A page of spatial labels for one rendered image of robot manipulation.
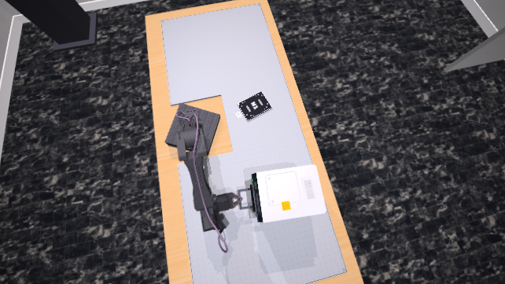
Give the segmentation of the white heat sealer housing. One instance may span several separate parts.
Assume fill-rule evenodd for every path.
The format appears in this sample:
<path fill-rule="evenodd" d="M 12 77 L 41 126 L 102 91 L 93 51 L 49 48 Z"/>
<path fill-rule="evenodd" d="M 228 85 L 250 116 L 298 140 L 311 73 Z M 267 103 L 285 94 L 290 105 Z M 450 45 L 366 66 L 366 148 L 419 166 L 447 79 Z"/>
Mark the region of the white heat sealer housing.
<path fill-rule="evenodd" d="M 242 207 L 240 202 L 239 207 L 240 210 L 256 210 L 257 222 L 326 212 L 316 165 L 256 172 L 251 174 L 251 180 L 250 188 L 238 190 L 238 196 L 241 196 L 240 191 L 251 190 L 252 206 Z"/>

